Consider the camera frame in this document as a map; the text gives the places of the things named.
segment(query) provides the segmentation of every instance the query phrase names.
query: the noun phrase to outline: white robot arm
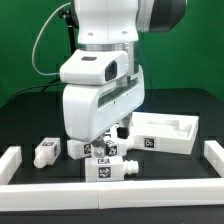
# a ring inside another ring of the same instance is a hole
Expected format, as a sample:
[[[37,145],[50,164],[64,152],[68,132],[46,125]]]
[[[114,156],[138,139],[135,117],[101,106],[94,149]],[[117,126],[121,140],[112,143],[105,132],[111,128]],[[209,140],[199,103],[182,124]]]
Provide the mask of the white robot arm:
[[[80,49],[61,67],[65,128],[92,142],[144,100],[138,33],[166,32],[183,17],[186,0],[72,0]]]

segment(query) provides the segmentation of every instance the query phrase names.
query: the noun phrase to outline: black table surface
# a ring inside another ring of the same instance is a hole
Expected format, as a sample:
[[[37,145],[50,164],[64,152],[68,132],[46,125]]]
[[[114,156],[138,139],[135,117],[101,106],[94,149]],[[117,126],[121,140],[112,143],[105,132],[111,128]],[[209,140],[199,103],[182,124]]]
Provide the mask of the black table surface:
[[[217,178],[203,157],[204,141],[224,146],[224,103],[204,90],[147,90],[144,112],[199,116],[191,155],[131,150],[125,159],[139,162],[139,173],[125,180]],[[44,137],[60,137],[62,152],[53,166],[36,169],[34,149]],[[22,148],[23,162],[9,184],[85,182],[84,159],[67,155],[62,93],[26,93],[0,109],[0,154]],[[106,210],[1,212],[1,223],[223,223],[224,205]]]

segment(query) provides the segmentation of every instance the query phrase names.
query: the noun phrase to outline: white box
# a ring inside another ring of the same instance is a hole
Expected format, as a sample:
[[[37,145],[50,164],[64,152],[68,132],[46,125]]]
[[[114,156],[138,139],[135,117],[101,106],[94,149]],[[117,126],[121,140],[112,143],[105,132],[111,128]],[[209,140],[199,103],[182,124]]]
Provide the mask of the white box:
[[[198,120],[197,116],[133,112],[129,131],[136,149],[189,155]]]

